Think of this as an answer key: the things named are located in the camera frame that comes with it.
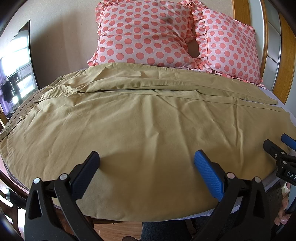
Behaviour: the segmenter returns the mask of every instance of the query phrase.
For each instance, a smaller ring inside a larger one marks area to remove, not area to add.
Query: white bed sheet
[[[296,118],[295,116],[293,116],[293,114],[288,110],[288,108],[269,90],[265,90],[263,88],[260,88],[260,90],[262,90],[267,96],[269,96],[270,98],[272,99],[275,99],[278,101],[278,104],[277,105],[273,105],[273,106],[278,106],[278,107],[281,107],[283,108],[285,111],[289,112],[290,113],[290,118],[291,118],[291,121],[292,123],[294,124],[294,126],[296,126]],[[296,156],[296,152],[295,151],[291,151],[289,153],[289,155],[292,155],[292,156]],[[268,191],[271,187],[273,187],[280,179],[276,176],[276,170],[271,173],[267,178],[265,178],[263,180],[263,185],[264,185],[264,189],[265,191]],[[240,198],[237,198],[235,204],[234,204],[234,208],[232,209],[231,213],[233,212],[236,212],[238,209],[239,209],[239,206],[240,206],[240,203],[242,201],[242,197]],[[212,214],[214,209],[211,209],[211,210],[208,210],[208,211],[205,211],[205,212],[202,212],[202,213],[198,213],[198,214],[194,214],[194,215],[190,215],[190,216],[187,216],[187,217],[183,217],[183,218],[177,218],[175,220],[182,220],[182,219],[190,219],[190,218],[197,218],[197,217],[200,217],[200,216],[209,216]]]

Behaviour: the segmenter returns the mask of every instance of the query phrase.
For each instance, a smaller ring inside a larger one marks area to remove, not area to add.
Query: shoe
[[[137,239],[131,237],[131,236],[126,236],[122,239],[122,241],[138,241]]]

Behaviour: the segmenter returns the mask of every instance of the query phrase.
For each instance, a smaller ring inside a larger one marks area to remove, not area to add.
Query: finger
[[[289,204],[289,194],[287,194],[284,198],[283,198],[283,210],[285,210]]]
[[[281,207],[279,210],[279,218],[282,219],[283,216],[285,216],[285,215],[286,215],[286,213],[285,213],[284,209]]]
[[[290,217],[291,217],[291,213],[283,216],[282,219],[281,219],[281,223],[286,224]]]
[[[276,218],[274,219],[274,223],[275,223],[277,226],[279,226],[280,223],[281,223],[280,218],[279,218],[279,217],[276,217]]]

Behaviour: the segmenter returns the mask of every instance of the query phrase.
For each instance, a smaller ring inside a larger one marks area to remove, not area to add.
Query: pink polka dot pillowcase
[[[199,70],[260,84],[255,30],[233,18],[192,1],[199,44]]]
[[[98,48],[88,65],[127,62],[197,68],[187,47],[196,37],[190,14],[191,1],[104,0],[96,7]]]

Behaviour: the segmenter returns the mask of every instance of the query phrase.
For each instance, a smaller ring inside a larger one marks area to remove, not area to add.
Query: wooden floor
[[[94,229],[104,241],[121,241],[125,236],[132,236],[140,239],[142,232],[142,223],[122,222],[108,224],[94,224]]]

